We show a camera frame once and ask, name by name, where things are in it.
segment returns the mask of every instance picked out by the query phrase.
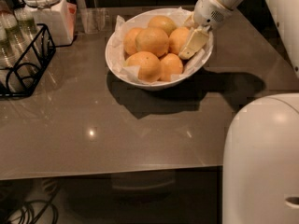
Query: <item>black wire rack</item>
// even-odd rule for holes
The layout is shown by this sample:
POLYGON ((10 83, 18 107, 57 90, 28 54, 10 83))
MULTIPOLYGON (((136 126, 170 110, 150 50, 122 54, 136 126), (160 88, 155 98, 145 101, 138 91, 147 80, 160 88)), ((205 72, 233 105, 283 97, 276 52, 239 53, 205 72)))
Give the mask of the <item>black wire rack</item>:
POLYGON ((54 56, 56 47, 48 26, 37 26, 38 33, 15 64, 0 68, 0 98, 31 96, 54 56))

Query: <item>white container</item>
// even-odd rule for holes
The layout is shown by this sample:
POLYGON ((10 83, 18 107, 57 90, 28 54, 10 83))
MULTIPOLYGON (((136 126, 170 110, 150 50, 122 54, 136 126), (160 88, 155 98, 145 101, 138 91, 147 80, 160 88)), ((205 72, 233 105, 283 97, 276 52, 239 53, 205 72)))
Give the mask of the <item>white container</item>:
POLYGON ((56 46, 67 46, 74 39, 74 20, 66 0, 24 0, 36 23, 45 23, 56 46))

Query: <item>orange fruit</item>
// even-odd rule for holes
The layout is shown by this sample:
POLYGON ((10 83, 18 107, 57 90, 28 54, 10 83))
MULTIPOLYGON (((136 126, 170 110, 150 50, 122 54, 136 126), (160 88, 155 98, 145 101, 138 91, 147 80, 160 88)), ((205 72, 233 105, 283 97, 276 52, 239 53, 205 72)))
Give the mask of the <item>orange fruit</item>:
POLYGON ((175 22, 167 16, 157 15, 149 20, 148 27, 162 28, 168 36, 176 30, 177 25, 175 22))
POLYGON ((176 54, 168 53, 160 59, 160 63, 162 67, 161 81, 171 81, 171 75, 183 73, 183 62, 176 54))
POLYGON ((185 44, 189 29, 185 26, 178 27, 169 36, 169 52, 179 54, 181 47, 185 44))
POLYGON ((157 81, 161 76, 161 64, 157 56, 139 51, 125 61, 125 66, 140 65, 138 78, 147 82, 157 81))
POLYGON ((161 57, 168 53, 169 38, 167 33, 157 27, 147 27, 139 32, 136 39, 137 51, 149 51, 161 57))
POLYGON ((135 38, 142 29, 143 28, 141 27, 134 27, 131 30, 129 30, 124 36, 123 48, 124 51, 130 56, 137 53, 135 38))

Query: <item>white bowl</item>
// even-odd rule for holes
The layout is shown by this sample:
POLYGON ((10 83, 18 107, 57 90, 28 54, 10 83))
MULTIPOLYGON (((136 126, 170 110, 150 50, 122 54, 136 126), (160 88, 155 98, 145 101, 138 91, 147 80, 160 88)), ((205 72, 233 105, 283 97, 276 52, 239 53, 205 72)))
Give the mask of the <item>white bowl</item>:
POLYGON ((214 44, 214 36, 209 33, 209 39, 205 46, 197 52, 184 65, 182 75, 173 77, 170 82, 157 81, 153 83, 138 80, 136 76, 132 76, 130 71, 123 67, 125 61, 125 53, 123 50, 122 40, 125 34, 133 27, 147 27, 150 18, 156 15, 166 15, 170 17, 177 26, 183 25, 183 22, 190 16, 191 12, 182 8, 161 8, 139 14, 129 21, 117 24, 116 30, 107 42, 106 61, 110 71, 122 81, 147 91, 159 91, 165 88, 173 87, 182 82, 184 79, 192 76, 197 72, 208 60, 214 44))

